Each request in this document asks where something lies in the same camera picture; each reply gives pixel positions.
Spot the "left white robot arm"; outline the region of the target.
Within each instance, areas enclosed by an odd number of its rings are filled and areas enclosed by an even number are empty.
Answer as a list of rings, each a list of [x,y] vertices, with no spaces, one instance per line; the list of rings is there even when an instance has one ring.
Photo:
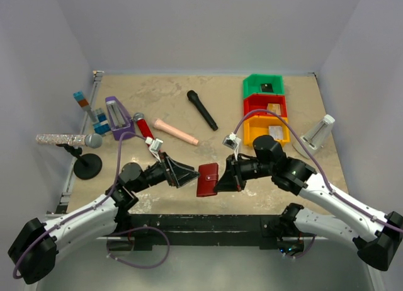
[[[165,152],[152,166],[142,169],[127,163],[114,185],[89,204],[60,217],[28,221],[8,250],[14,263],[13,278],[30,285],[47,276],[57,260],[97,237],[130,230],[128,211],[138,202],[136,193],[162,182],[180,188],[199,177],[193,167],[179,163]]]

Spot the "red leather card holder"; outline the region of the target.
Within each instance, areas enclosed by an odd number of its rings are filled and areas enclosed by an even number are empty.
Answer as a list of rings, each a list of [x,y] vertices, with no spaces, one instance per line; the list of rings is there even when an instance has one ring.
[[[202,164],[198,167],[199,177],[197,181],[196,196],[211,197],[217,192],[214,190],[219,180],[219,165],[217,163]]]

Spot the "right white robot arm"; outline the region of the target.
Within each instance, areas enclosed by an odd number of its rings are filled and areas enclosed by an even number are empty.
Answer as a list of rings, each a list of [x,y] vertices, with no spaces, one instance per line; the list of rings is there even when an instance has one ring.
[[[371,208],[328,182],[323,173],[302,160],[286,155],[270,135],[253,142],[255,156],[239,153],[240,138],[231,133],[223,144],[234,152],[226,159],[225,171],[214,187],[221,191],[241,191],[252,179],[270,177],[281,190],[309,200],[330,212],[320,216],[305,208],[281,219],[281,230],[289,236],[301,231],[335,237],[357,249],[369,266],[387,271],[402,242],[402,215]]]

